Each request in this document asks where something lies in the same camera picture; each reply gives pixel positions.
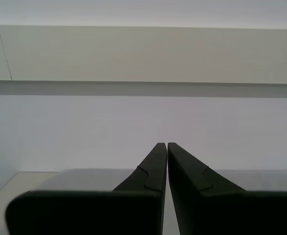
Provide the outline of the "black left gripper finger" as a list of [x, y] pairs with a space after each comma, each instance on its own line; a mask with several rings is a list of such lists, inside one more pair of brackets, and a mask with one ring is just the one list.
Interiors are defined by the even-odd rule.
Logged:
[[174, 142], [168, 177], [182, 235], [287, 235], [287, 191], [247, 191]]
[[158, 143], [127, 177], [107, 174], [111, 189], [34, 189], [14, 198], [5, 220], [11, 235], [160, 235], [167, 148]]

